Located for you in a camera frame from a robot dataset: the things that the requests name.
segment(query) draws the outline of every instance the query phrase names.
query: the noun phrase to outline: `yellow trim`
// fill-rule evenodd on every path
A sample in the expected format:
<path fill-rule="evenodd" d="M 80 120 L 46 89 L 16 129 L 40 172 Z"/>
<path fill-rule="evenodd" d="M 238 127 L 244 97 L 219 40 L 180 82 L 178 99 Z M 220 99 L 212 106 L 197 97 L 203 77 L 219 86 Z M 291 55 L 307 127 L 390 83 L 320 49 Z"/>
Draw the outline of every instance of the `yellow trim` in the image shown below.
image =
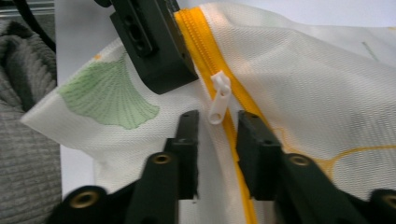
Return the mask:
<path fill-rule="evenodd" d="M 214 99 L 216 91 L 210 77 L 219 71 L 223 71 L 231 80 L 233 90 L 237 90 L 240 94 L 248 95 L 244 87 L 233 76 L 230 68 L 222 58 L 212 32 L 206 23 L 206 19 L 201 9 L 195 7 L 193 9 L 183 9 L 175 14 L 177 24 L 184 36 L 187 48 L 194 59 L 196 66 L 201 72 L 202 79 L 207 86 L 210 96 Z M 243 107 L 250 106 L 254 102 L 247 102 Z M 250 110 L 260 114 L 260 110 Z M 226 112 L 224 121 L 222 122 L 224 131 L 230 142 L 231 152 L 233 155 L 233 164 L 236 170 L 239 186 L 241 189 L 241 197 L 245 210 L 247 224 L 256 224 L 257 218 L 254 211 L 253 201 L 249 197 L 248 187 L 238 165 L 238 154 L 236 152 L 236 131 L 233 126 L 230 111 Z"/>

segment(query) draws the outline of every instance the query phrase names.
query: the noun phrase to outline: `white zipper pull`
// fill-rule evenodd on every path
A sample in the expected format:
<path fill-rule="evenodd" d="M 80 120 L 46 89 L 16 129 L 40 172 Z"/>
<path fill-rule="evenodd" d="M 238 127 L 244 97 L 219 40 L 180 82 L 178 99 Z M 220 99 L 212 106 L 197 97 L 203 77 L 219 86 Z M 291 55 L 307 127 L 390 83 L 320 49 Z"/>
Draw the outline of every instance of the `white zipper pull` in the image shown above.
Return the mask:
<path fill-rule="evenodd" d="M 220 124 L 224 120 L 224 115 L 230 102 L 232 93 L 231 81 L 222 71 L 211 78 L 217 93 L 210 107 L 208 119 L 211 124 Z"/>

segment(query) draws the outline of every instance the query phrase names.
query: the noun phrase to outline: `zipper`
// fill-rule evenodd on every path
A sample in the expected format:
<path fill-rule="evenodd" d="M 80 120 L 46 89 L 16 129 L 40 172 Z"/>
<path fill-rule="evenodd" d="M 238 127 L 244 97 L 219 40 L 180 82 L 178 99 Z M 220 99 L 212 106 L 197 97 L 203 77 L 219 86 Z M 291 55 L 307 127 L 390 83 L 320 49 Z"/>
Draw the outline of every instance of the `zipper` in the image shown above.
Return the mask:
<path fill-rule="evenodd" d="M 233 155 L 233 165 L 238 179 L 246 223 L 257 224 L 258 221 L 254 210 L 254 204 L 250 199 L 248 187 L 238 165 L 239 158 L 236 152 L 236 129 L 233 125 L 230 110 L 227 109 L 230 99 L 227 99 L 227 102 L 221 101 L 221 103 L 219 103 L 219 95 L 221 94 L 220 91 L 216 91 L 216 89 L 219 88 L 218 84 L 222 82 L 224 84 L 223 87 L 225 86 L 225 88 L 227 88 L 227 83 L 229 83 L 229 88 L 233 85 L 232 93 L 238 100 L 239 104 L 241 104 L 246 111 L 261 117 L 267 125 L 268 122 L 254 101 L 249 97 L 248 92 L 242 84 L 234 77 L 230 68 L 222 58 L 217 43 L 201 9 L 199 7 L 182 9 L 175 14 L 175 18 L 182 34 L 184 35 L 191 57 L 200 71 L 205 87 L 213 100 L 209 114 L 213 115 L 214 113 L 219 112 L 217 109 L 219 109 L 223 114 L 223 116 L 220 115 L 222 122 L 217 120 L 215 124 L 222 124 L 224 132 L 226 133 L 230 143 L 230 150 Z"/>

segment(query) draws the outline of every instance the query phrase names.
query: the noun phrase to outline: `gray quilted fabric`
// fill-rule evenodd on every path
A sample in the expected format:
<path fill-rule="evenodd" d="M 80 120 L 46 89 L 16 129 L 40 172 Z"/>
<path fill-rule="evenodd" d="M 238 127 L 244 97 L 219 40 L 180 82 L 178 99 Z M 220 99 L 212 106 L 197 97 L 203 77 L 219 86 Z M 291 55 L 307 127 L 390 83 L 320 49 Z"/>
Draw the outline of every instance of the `gray quilted fabric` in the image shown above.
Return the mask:
<path fill-rule="evenodd" d="M 56 86 L 55 55 L 13 21 L 0 21 L 0 223 L 44 223 L 61 201 L 59 145 L 19 122 Z"/>

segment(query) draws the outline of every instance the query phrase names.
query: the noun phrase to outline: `black cable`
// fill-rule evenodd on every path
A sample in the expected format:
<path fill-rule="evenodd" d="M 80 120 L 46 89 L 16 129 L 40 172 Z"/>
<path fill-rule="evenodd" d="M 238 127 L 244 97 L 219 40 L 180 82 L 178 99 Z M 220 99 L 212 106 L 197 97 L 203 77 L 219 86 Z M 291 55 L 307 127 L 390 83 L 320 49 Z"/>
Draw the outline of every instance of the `black cable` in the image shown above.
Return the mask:
<path fill-rule="evenodd" d="M 38 24 L 35 16 L 30 10 L 29 6 L 26 3 L 26 0 L 13 0 L 15 7 L 20 12 L 22 18 L 26 21 L 26 23 L 30 26 L 30 28 L 38 33 L 43 40 L 43 42 L 54 52 L 56 52 L 56 45 L 51 40 L 51 38 L 46 34 L 46 32 L 41 28 L 40 24 Z"/>

